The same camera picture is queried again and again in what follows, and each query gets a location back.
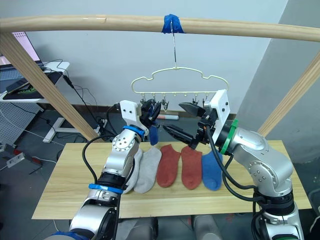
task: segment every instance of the white sock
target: white sock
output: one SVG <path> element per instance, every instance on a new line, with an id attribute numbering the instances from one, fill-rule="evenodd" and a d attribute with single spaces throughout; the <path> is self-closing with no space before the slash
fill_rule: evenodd
<path id="1" fill-rule="evenodd" d="M 142 157 L 142 150 L 139 148 L 136 154 L 134 155 L 134 170 L 133 173 L 129 179 L 129 181 L 126 183 L 128 187 L 125 191 L 123 191 L 124 194 L 128 193 L 131 189 L 134 188 L 134 186 L 137 183 L 138 180 L 138 174 L 139 174 L 139 166 L 140 166 L 140 159 Z"/>
<path id="2" fill-rule="evenodd" d="M 135 192 L 144 194 L 154 186 L 161 155 L 161 151 L 154 146 L 142 154 Z"/>

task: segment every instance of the wooden frame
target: wooden frame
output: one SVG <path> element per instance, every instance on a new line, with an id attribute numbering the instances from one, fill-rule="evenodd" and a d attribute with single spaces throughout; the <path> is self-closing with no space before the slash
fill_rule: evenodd
<path id="1" fill-rule="evenodd" d="M 229 35 L 244 37 L 291 39 L 320 42 L 320 28 L 248 21 L 227 21 L 202 18 L 180 18 L 181 26 L 188 34 Z M 130 15 L 50 15 L 0 19 L 0 52 L 21 74 L 87 139 L 97 136 L 88 123 L 40 71 L 29 55 L 15 40 L 11 32 L 100 30 L 161 32 L 163 16 Z M 306 93 L 320 76 L 320 52 L 289 90 L 259 133 L 266 136 Z"/>

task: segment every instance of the wooden table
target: wooden table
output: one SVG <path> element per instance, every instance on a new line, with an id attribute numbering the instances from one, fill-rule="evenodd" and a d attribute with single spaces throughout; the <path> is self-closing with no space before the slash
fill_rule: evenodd
<path id="1" fill-rule="evenodd" d="M 159 142 L 156 147 L 161 148 L 167 144 L 172 144 L 172 147 L 179 152 L 185 146 L 182 142 L 174 141 Z M 273 140 L 269 141 L 269 144 L 288 156 L 282 141 Z M 32 219 L 72 219 L 74 217 L 89 192 L 88 184 L 93 182 L 93 177 L 82 160 L 84 145 L 84 143 L 66 144 Z M 87 149 L 87 160 L 98 176 L 111 152 L 111 147 L 111 143 L 92 143 Z M 140 148 L 144 152 L 150 147 L 149 142 L 140 144 Z M 209 145 L 199 144 L 197 150 L 207 154 L 211 149 Z M 180 159 L 177 178 L 170 187 L 162 188 L 156 182 L 147 193 L 140 194 L 131 191 L 128 194 L 123 194 L 120 204 L 120 217 L 136 218 L 252 211 L 251 202 L 240 200 L 231 195 L 223 184 L 217 191 L 208 190 L 203 182 L 196 189 L 188 190 L 182 184 L 181 170 L 182 161 Z M 228 171 L 239 183 L 243 185 L 252 184 L 248 172 L 235 160 L 230 164 Z M 310 209 L 310 202 L 295 170 L 291 179 L 294 200 L 298 208 Z M 252 197 L 252 189 L 236 190 L 242 195 Z"/>

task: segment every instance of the pegboard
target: pegboard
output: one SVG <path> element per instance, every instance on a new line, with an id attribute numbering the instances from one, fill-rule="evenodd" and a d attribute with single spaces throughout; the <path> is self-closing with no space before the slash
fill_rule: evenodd
<path id="1" fill-rule="evenodd" d="M 41 110 L 41 107 L 35 103 L 15 102 L 14 104 L 33 113 L 37 113 Z M 11 103 L 0 102 L 0 109 L 3 115 L 19 127 L 17 128 L 12 125 L 0 114 L 0 143 L 13 146 L 15 141 L 23 132 L 23 129 L 25 129 L 35 117 L 34 114 L 23 111 L 20 108 L 12 105 Z"/>

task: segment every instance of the gray wall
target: gray wall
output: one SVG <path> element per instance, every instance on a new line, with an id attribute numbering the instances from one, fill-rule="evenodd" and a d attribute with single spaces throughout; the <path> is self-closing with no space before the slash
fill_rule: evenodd
<path id="1" fill-rule="evenodd" d="M 108 14 L 227 19 L 278 23 L 287 0 L 0 0 L 0 17 Z M 131 90 L 132 80 L 173 67 L 173 38 L 158 32 L 120 31 L 38 31 L 27 33 L 40 58 L 62 58 L 70 62 L 74 84 L 89 88 L 99 105 L 123 99 L 139 102 Z M 178 66 L 199 69 L 205 76 L 217 75 L 230 83 L 232 113 L 236 113 L 270 42 L 269 38 L 176 34 Z M 139 92 L 214 91 L 225 88 L 219 80 L 204 80 L 196 72 L 159 73 L 155 80 L 135 85 Z M 64 84 L 61 92 L 73 104 L 82 104 Z M 182 110 L 178 103 L 192 101 L 193 95 L 168 95 L 170 110 Z M 86 93 L 85 100 L 93 102 Z"/>
<path id="2" fill-rule="evenodd" d="M 280 24 L 320 28 L 319 0 L 289 0 Z M 320 43 L 272 39 L 240 106 L 241 127 L 257 131 L 320 50 Z M 320 81 L 267 136 L 283 140 L 293 162 L 320 158 Z"/>

